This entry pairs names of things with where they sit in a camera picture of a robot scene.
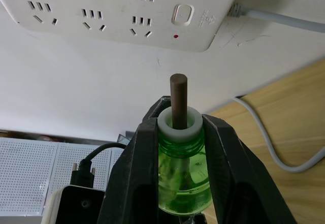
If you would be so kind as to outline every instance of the white cable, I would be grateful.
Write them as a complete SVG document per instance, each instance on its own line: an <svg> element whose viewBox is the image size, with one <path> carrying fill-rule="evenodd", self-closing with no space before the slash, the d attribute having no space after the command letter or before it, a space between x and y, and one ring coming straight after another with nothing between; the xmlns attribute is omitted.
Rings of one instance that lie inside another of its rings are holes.
<svg viewBox="0 0 325 224"><path fill-rule="evenodd" d="M288 17L276 13L264 12L245 7L241 4L233 4L228 16L239 17L247 16L251 18L261 19L269 22L277 22L291 27L297 27L319 33L325 33L325 24L318 22L311 22L298 18Z"/></svg>
<svg viewBox="0 0 325 224"><path fill-rule="evenodd" d="M245 107L249 113L252 115L252 117L254 118L257 126L259 127L265 142L268 146L269 152L271 154L271 157L273 158L273 160L275 161L275 163L282 169L284 169L285 171L288 172L293 172L293 173L299 173L299 172L304 172L306 170L308 170L309 168L313 167L314 165L316 165L320 160L322 160L325 157L325 147L323 147L317 154L315 154L310 160L308 160L307 162L303 163L300 166L297 167L289 167L286 164L284 164L278 157L278 155L276 154L273 145L271 143L271 140L269 138L268 133L266 132L265 128L263 127L263 124L261 123L259 117L257 116L257 114L255 113L255 111L243 100L239 99L239 98L233 98L233 100L239 104L241 104L243 107Z"/></svg>

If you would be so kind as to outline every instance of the black plug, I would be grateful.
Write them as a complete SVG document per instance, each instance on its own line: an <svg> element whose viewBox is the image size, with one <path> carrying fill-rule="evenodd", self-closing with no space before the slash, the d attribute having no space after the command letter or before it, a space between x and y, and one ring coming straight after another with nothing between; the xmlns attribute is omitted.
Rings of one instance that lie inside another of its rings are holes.
<svg viewBox="0 0 325 224"><path fill-rule="evenodd" d="M93 188L93 180L95 178L94 168L93 171L90 172L91 161L87 159L82 159L79 163L79 169L72 171L70 185L82 186L82 187L90 187Z"/></svg>

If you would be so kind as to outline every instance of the wooden surface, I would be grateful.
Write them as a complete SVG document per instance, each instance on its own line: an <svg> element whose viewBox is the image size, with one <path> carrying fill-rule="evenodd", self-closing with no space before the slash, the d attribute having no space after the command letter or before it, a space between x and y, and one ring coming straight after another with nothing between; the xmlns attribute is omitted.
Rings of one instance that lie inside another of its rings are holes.
<svg viewBox="0 0 325 224"><path fill-rule="evenodd" d="M325 60L242 99L259 114L279 157L287 165L300 165L325 146ZM265 164L299 224L325 223L325 159L306 172L286 172L273 162L256 123L244 107L233 102L211 115L234 127L239 138ZM217 223L213 206L205 214L209 224Z"/></svg>

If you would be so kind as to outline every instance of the dark rod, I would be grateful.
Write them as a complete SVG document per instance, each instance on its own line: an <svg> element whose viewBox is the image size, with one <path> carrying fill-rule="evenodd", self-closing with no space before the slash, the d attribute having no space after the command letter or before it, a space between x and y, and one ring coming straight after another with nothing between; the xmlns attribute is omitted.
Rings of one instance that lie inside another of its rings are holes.
<svg viewBox="0 0 325 224"><path fill-rule="evenodd" d="M187 129L187 77L174 74L170 78L173 129Z"/></svg>

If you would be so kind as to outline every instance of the plastic bottle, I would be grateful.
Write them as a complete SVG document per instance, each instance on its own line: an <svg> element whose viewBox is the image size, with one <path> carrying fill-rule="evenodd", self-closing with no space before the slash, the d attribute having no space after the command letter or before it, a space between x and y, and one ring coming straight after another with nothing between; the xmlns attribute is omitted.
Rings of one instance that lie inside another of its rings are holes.
<svg viewBox="0 0 325 224"><path fill-rule="evenodd" d="M169 214L190 216L212 203L201 114L187 108L188 128L172 128L171 107L158 117L159 208Z"/></svg>

